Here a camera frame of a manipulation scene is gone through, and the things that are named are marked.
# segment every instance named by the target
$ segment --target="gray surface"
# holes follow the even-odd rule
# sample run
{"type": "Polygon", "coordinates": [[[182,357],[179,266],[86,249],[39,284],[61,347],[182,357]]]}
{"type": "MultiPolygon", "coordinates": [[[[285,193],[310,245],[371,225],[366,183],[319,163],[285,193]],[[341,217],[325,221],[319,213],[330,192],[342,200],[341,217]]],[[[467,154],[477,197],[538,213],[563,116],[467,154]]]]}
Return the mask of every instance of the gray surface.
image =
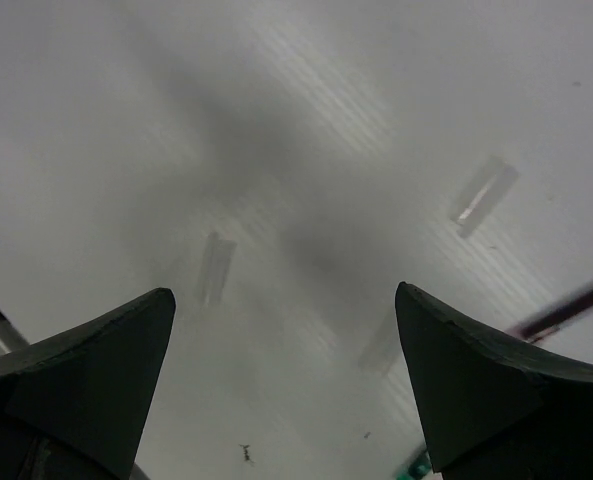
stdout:
{"type": "MultiPolygon", "coordinates": [[[[37,341],[174,289],[155,480],[388,478],[400,280],[508,328],[591,278],[593,0],[0,1],[0,307],[37,341]],[[462,239],[491,155],[520,178],[462,239]]],[[[549,347],[593,361],[583,325],[549,347]]]]}

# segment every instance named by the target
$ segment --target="small debris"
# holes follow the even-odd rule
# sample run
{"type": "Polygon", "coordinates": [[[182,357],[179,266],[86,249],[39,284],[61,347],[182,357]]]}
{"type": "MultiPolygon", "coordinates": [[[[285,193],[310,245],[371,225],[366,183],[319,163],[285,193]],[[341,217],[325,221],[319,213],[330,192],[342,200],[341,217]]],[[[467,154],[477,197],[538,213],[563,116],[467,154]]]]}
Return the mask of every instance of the small debris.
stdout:
{"type": "Polygon", "coordinates": [[[243,455],[245,456],[245,463],[254,465],[254,461],[252,460],[252,457],[249,455],[250,445],[241,445],[241,444],[238,444],[238,445],[243,449],[243,455]]]}

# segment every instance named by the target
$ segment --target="black hole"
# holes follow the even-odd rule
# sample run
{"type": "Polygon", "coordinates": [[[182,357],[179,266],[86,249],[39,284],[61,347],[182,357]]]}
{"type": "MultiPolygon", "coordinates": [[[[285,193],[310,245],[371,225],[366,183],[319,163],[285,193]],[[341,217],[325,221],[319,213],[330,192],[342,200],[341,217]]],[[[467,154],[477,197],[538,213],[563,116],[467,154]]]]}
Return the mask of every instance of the black hole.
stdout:
{"type": "Polygon", "coordinates": [[[0,311],[0,322],[8,322],[7,317],[0,311]]]}

